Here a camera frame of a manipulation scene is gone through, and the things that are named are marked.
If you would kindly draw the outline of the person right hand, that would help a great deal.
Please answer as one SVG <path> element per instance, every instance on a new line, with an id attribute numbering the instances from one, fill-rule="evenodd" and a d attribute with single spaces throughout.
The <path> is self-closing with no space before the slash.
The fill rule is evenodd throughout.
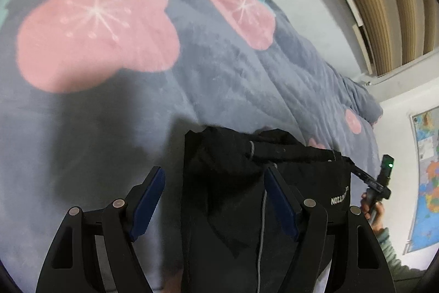
<path id="1" fill-rule="evenodd" d="M 381 202 L 376 202 L 373 208 L 370 208 L 367 202 L 367 193 L 363 192 L 361 199 L 361 210 L 365 215 L 366 219 L 369 221 L 371 228 L 376 236 L 380 235 L 384 231 L 383 217 L 384 217 L 384 206 Z"/>

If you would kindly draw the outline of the grey green sleeve forearm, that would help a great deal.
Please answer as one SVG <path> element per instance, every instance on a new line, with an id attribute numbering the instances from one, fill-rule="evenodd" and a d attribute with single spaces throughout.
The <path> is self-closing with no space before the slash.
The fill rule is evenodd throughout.
<path id="1" fill-rule="evenodd" d="M 425 271 L 402 264 L 391 244 L 388 228 L 380 230 L 376 238 L 391 272 L 396 292 L 413 292 Z"/>

